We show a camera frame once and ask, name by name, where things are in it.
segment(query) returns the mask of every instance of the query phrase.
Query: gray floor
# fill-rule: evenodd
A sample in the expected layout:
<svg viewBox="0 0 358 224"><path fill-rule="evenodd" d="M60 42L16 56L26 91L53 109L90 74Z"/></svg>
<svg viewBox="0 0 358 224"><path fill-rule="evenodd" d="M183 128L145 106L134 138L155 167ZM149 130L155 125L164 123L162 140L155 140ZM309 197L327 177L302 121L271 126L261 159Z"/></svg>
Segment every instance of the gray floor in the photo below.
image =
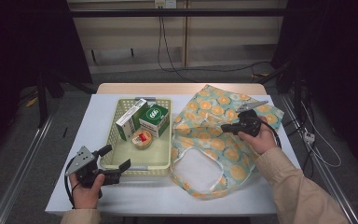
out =
<svg viewBox="0 0 358 224"><path fill-rule="evenodd" d="M248 63L224 64L217 66L204 67L205 69L228 70L242 68ZM185 70L179 71L179 75L189 78L183 79L173 72L164 72L160 69L149 69L144 71L130 71L125 69L113 73L93 74L94 84L89 85L93 88L98 87L103 82L254 82L252 73L268 73L271 68L268 64L256 65L253 69L241 69L235 72L216 72L208 70ZM49 108L57 106L57 111L53 121L46 133L45 140L34 155L34 159L29 164L30 169L25 174L24 181L21 182L19 192L14 195L14 203L8 209L9 213L3 217L1 223L59 223L61 218L44 212L48 203L49 196L54 189L55 181L58 179L60 170L66 160L67 154L76 137L76 132L81 123L84 112L86 111L90 96L78 91L70 85L62 84L65 95L62 99L48 98ZM274 104L285 111L282 102L282 95L276 92L274 81L265 85L268 94L271 95ZM22 94L26 94L33 88L28 88ZM345 195L351 202L356 215L358 216L358 161L352 156L345 140L335 135L328 119L324 116L317 104L312 104L316 118L316 127L321 135L334 147L342 159L342 164L338 168L331 168L332 173L342 187ZM282 123L290 121L287 114ZM29 146L33 143L38 124L37 105L26 107L19 106L16 117L13 119L8 131L0 144L0 200L3 198L7 187L22 165L22 160L28 152ZM295 129L293 124L285 127L287 133ZM320 149L326 161L337 162L337 157L331 148L316 136L317 147ZM289 140L295 150L297 158L302 165L307 157L301 138L297 133L289 136ZM316 168L313 175L311 163L308 162L303 167L305 176L311 178L316 183L327 189ZM129 223L133 218L124 219L122 217L103 217L103 223ZM164 217L139 217L138 223L163 223ZM241 218L210 218L207 223L240 223ZM255 223L278 223L276 216L270 217L251 217L251 222Z"/></svg>

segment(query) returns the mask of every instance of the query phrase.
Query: table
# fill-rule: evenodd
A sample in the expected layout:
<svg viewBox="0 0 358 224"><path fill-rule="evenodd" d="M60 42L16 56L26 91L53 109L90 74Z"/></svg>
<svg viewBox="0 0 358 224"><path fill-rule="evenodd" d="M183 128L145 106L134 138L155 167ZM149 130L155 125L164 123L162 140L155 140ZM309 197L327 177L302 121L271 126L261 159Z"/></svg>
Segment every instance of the table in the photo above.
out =
<svg viewBox="0 0 358 224"><path fill-rule="evenodd" d="M172 116L183 109L188 100L204 87L203 83L106 83L92 95L89 107L78 130L66 163L81 146L93 151L103 147L110 129L117 100L123 97L170 97ZM260 84L210 84L216 88L246 93L257 100L268 100ZM283 151L296 167L296 155L281 126L278 135ZM46 212L62 215L72 205L66 196L61 177L48 202ZM99 210L108 216L121 217L248 217L276 213L272 192L267 181L259 174L252 175L243 186L223 198L203 201L193 198L173 184L169 177L157 180L134 180L122 177L120 184L103 187Z"/></svg>

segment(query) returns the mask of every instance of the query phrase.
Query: basket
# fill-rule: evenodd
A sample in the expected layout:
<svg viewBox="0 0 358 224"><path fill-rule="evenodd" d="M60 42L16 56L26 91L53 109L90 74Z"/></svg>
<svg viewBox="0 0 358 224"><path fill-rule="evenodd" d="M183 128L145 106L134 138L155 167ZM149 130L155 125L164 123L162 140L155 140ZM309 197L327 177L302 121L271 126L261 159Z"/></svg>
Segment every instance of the basket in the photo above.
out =
<svg viewBox="0 0 358 224"><path fill-rule="evenodd" d="M160 138L154 138L150 147L140 150L131 141L124 141L118 133L116 121L121 118L140 98L119 99L106 144L112 151L101 157L100 165L107 170L131 159L131 167L123 176L163 177L169 172L171 163L172 104L169 99L143 98L149 105L157 104L168 109L169 126Z"/></svg>

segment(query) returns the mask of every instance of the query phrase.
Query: small container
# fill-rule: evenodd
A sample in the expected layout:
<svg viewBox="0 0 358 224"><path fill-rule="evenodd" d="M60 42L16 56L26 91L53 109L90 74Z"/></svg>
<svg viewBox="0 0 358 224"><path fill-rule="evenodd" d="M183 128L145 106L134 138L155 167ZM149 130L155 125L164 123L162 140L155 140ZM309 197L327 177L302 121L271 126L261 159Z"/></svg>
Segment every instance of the small container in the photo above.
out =
<svg viewBox="0 0 358 224"><path fill-rule="evenodd" d="M132 136L132 144L138 149L146 149L153 142L153 135L150 131L140 129Z"/></svg>

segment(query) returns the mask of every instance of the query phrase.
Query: person's left hand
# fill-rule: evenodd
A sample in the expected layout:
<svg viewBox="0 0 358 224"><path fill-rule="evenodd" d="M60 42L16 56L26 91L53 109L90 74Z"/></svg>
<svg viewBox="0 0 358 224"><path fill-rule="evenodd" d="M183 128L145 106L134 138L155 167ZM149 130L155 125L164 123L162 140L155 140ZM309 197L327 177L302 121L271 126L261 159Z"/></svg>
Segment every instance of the person's left hand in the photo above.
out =
<svg viewBox="0 0 358 224"><path fill-rule="evenodd" d="M69 175L69 181L73 191L75 209L96 209L99 199L99 192L104 182L104 175L99 174L95 178L94 184L90 189L83 188L77 181L76 174Z"/></svg>

